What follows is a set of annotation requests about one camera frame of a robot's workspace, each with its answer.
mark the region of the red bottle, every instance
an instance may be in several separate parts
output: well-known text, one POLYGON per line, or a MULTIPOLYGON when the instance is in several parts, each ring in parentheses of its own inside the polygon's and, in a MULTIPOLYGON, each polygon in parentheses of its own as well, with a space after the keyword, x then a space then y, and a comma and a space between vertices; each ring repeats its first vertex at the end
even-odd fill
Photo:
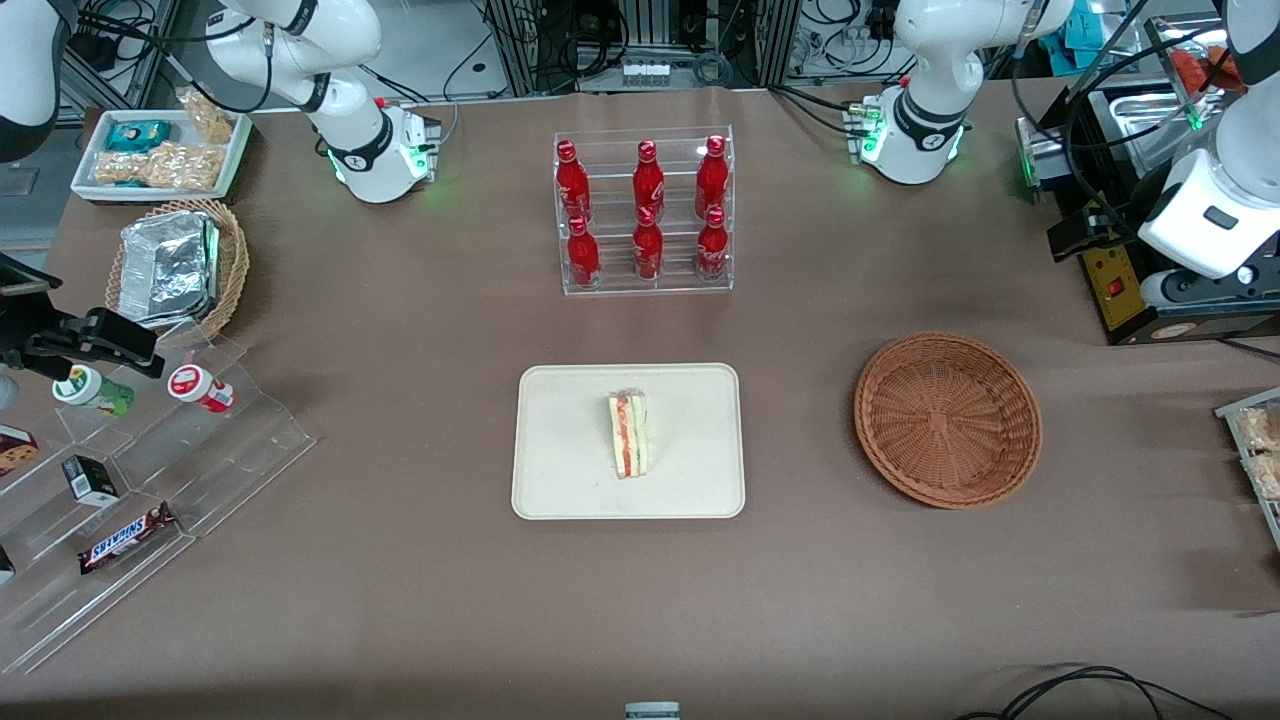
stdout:
POLYGON ((640 163, 631 176, 631 187, 635 190, 636 208, 653 208, 654 215, 662 219, 663 205, 663 174, 658 165, 658 145, 652 140, 641 140, 636 150, 640 163))
POLYGON ((698 279, 712 282, 724 274, 724 255, 728 254, 728 231, 724 229, 724 209, 712 205, 707 209, 707 227, 698 233, 698 260, 694 272, 698 279))
POLYGON ((713 135, 707 138, 707 155, 698 168, 698 195, 694 199, 694 213, 707 218, 707 209, 724 202, 724 188, 728 187, 728 163, 724 161, 724 136, 713 135))
POLYGON ((561 202, 570 215, 582 215, 591 220, 591 188, 586 182, 586 168, 577 160, 577 147, 570 140, 556 143, 556 187, 559 190, 561 202))
POLYGON ((636 208, 636 232, 631 234, 636 246, 636 275, 643 281, 655 281, 662 274, 662 231, 653 208, 636 208))
POLYGON ((586 218, 582 215, 568 219, 568 266, 579 287, 600 286, 600 247, 586 232, 586 218))

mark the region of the clear acrylic stand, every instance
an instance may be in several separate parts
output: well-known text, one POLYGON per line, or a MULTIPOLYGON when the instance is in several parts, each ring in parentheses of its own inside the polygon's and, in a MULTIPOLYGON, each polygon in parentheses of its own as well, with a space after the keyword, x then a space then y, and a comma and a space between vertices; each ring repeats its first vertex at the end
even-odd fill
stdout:
POLYGON ((577 159, 586 169, 591 188, 590 231, 600 246, 600 284, 584 288, 573 282, 568 261, 568 217, 556 188, 556 151, 552 147, 552 201, 561 254, 561 284, 564 295, 648 295, 655 292, 707 292, 733 288, 733 127, 707 126, 691 128, 622 129, 595 132, 558 132, 556 142, 572 140, 577 159), (703 282, 694 273, 698 258, 698 233, 703 220, 694 213, 698 167, 707 154, 707 137, 722 135, 727 141, 724 160, 728 163, 728 188, 724 192, 724 229, 730 242, 724 273, 712 282, 703 282), (635 196, 631 176, 636 169, 636 145, 652 140, 658 145, 658 164, 666 181, 666 201, 658 227, 663 234, 662 274, 655 281, 640 279, 635 273, 635 250, 631 233, 636 228, 635 196))
POLYGON ((160 338, 156 351, 166 375, 196 363, 236 389, 236 404, 215 415, 174 400, 163 380, 116 369, 109 377, 136 392, 127 414, 68 406, 29 428, 38 459, 19 477, 0 479, 0 546, 17 569, 0 584, 5 673, 36 669, 315 445, 237 361, 244 350, 236 343, 210 341, 184 324, 160 338), (72 455, 106 465, 120 498, 102 509, 76 502, 61 470, 72 455), (78 553, 163 501, 177 524, 81 575, 78 553))

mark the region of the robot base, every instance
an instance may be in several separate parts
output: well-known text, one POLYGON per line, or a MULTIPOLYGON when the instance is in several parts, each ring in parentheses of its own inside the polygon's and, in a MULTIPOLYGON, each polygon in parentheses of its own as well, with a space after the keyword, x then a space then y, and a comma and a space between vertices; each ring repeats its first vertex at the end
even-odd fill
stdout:
POLYGON ((383 111, 392 120, 392 142, 367 169, 346 168, 329 152, 338 181, 365 202, 390 202, 419 182, 435 179, 440 126, 428 126, 420 115, 398 108, 383 111))
POLYGON ((876 168, 884 177, 902 184, 923 184, 942 174, 960 149, 964 128, 959 128, 950 149, 941 145, 934 150, 920 150, 893 118, 893 102, 902 94, 901 87, 890 87, 879 95, 863 99, 856 114, 846 111, 845 129, 865 133, 849 138, 849 155, 854 164, 876 168))

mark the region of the brown wicker basket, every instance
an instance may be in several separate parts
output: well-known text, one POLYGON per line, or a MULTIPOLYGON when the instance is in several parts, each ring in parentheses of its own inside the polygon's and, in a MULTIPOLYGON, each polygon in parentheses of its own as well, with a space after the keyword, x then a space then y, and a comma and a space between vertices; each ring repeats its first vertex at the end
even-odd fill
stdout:
POLYGON ((1039 406, 1018 370, 947 333, 882 347, 858 380, 854 427, 884 479, 948 509, 1012 495, 1036 468, 1042 438, 1039 406))
MULTIPOLYGON (((232 319, 232 313, 239 304, 244 290, 244 277, 248 274, 248 245, 244 231, 236 215, 216 200, 175 200, 155 208, 147 217, 163 215, 178 210, 204 210, 218 223, 218 306, 200 323, 206 337, 214 337, 232 319)), ((115 251, 111 277, 106 281, 106 306, 115 310, 120 305, 120 268, 124 265, 124 245, 115 251)))

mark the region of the brown tablecloth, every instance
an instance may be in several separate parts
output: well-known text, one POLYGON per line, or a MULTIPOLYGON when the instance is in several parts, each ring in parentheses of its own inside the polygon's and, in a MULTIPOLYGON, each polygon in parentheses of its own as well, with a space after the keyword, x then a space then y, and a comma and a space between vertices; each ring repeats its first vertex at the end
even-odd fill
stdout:
MULTIPOLYGON (((1057 87, 1029 86, 1037 106, 1057 87)), ((1106 347, 1078 266, 1050 259, 1056 210, 1019 195, 1015 117, 989 83, 943 177, 900 187, 765 92, 468 105, 439 182, 385 206, 334 182, 306 118, 257 117, 227 333, 320 443, 35 674, 0 676, 35 703, 5 715, 594 720, 671 698, 691 720, 950 717, 1107 662, 1274 717, 1277 555, 1212 409, 1275 366, 1106 347), (566 300, 552 135, 714 123, 737 140, 737 288, 566 300), (863 364, 922 329, 995 346, 1039 400, 1043 457, 1001 505, 923 507, 852 439, 863 364), (737 369, 742 514, 520 520, 521 373, 668 361, 737 369)), ((69 202, 61 307, 100 302, 141 214, 69 202)), ((23 375, 17 418, 47 395, 23 375)), ((1076 717, 1149 712, 1059 692, 1076 717)))

